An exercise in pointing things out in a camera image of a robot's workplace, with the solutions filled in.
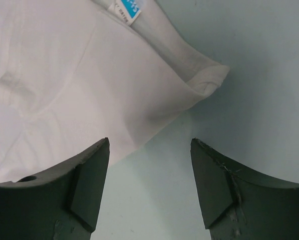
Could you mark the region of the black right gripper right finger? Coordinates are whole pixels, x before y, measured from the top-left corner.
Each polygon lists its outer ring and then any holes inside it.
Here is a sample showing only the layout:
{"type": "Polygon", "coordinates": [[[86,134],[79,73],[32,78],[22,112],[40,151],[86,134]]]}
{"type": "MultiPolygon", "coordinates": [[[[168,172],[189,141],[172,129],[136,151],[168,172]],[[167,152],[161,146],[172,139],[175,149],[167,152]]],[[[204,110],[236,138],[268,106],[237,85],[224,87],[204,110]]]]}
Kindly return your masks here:
{"type": "Polygon", "coordinates": [[[213,240],[299,240],[299,183],[255,171],[196,138],[190,153],[213,240]]]}

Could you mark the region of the white t shirt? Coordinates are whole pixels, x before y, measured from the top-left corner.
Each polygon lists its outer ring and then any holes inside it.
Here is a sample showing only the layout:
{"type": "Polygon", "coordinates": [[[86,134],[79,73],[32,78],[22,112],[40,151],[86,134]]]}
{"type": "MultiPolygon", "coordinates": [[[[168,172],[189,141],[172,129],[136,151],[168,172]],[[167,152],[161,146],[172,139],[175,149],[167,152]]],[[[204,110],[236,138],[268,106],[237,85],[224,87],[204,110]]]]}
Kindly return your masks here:
{"type": "Polygon", "coordinates": [[[112,165],[221,86],[154,0],[0,0],[0,183],[101,138],[112,165]]]}

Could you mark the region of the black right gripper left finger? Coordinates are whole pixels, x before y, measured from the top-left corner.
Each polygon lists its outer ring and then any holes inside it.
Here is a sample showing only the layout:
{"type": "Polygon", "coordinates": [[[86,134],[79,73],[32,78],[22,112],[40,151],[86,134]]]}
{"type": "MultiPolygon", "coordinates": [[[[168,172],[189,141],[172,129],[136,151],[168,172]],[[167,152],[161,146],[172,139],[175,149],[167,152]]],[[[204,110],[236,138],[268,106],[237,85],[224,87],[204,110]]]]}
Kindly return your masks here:
{"type": "Polygon", "coordinates": [[[0,183],[0,240],[90,239],[109,155],[104,138],[47,170],[0,183]]]}

